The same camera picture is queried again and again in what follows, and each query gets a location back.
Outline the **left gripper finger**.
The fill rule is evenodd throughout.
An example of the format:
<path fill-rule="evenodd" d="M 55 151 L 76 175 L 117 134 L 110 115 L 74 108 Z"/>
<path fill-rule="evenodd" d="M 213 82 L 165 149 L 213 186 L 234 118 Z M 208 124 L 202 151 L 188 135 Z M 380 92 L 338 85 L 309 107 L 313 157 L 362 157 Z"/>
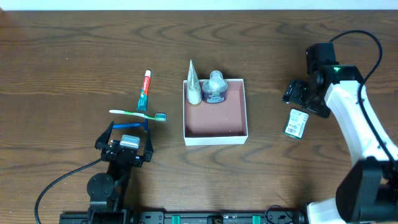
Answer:
<path fill-rule="evenodd" d="M 98 150 L 108 150 L 110 148 L 109 139 L 113 130 L 114 121 L 112 121 L 104 133 L 96 140 L 95 148 Z"/>
<path fill-rule="evenodd" d="M 152 159 L 154 153 L 152 141 L 151 141 L 151 134 L 150 130 L 147 131 L 147 137 L 146 137 L 146 144 L 144 147 L 144 153 L 143 153 L 143 160 L 144 162 L 150 162 Z"/>

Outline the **green white soap packet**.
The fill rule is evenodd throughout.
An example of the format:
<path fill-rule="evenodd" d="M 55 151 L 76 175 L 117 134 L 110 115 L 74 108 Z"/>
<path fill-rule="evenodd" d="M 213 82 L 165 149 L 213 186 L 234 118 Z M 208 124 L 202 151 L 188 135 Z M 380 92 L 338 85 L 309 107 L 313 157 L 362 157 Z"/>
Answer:
<path fill-rule="evenodd" d="M 295 139 L 302 139 L 309 115 L 303 111 L 291 109 L 283 133 Z"/>

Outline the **white Pantene tube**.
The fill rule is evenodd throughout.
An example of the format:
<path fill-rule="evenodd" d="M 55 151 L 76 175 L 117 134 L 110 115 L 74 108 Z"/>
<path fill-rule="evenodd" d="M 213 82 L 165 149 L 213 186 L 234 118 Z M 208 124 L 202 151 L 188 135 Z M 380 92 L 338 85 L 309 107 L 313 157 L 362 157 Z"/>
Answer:
<path fill-rule="evenodd" d="M 202 101 L 200 81 L 192 60 L 188 69 L 187 100 L 191 105 L 199 105 Z"/>

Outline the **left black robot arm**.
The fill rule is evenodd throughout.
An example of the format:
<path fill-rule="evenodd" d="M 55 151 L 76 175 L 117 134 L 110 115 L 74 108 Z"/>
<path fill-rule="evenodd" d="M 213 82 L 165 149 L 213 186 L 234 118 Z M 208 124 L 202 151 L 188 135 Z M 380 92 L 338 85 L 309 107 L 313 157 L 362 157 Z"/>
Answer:
<path fill-rule="evenodd" d="M 87 183 L 90 209 L 113 212 L 123 209 L 124 193 L 129 184 L 132 168 L 140 168 L 150 162 L 154 153 L 147 122 L 144 140 L 124 134 L 120 140 L 110 140 L 113 129 L 131 128 L 131 124 L 110 123 L 96 140 L 95 148 L 101 151 L 101 160 L 109 164 L 105 173 L 94 175 Z"/>

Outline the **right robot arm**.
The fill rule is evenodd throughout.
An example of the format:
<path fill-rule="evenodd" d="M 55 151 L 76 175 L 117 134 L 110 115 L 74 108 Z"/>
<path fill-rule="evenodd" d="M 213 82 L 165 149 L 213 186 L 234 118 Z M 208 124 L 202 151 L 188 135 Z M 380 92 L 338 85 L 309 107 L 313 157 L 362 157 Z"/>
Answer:
<path fill-rule="evenodd" d="M 282 100 L 322 118 L 333 114 L 351 156 L 352 168 L 333 198 L 306 207 L 307 223 L 397 221 L 397 146 L 368 100 L 354 65 L 320 65 L 309 79 L 289 83 Z"/>

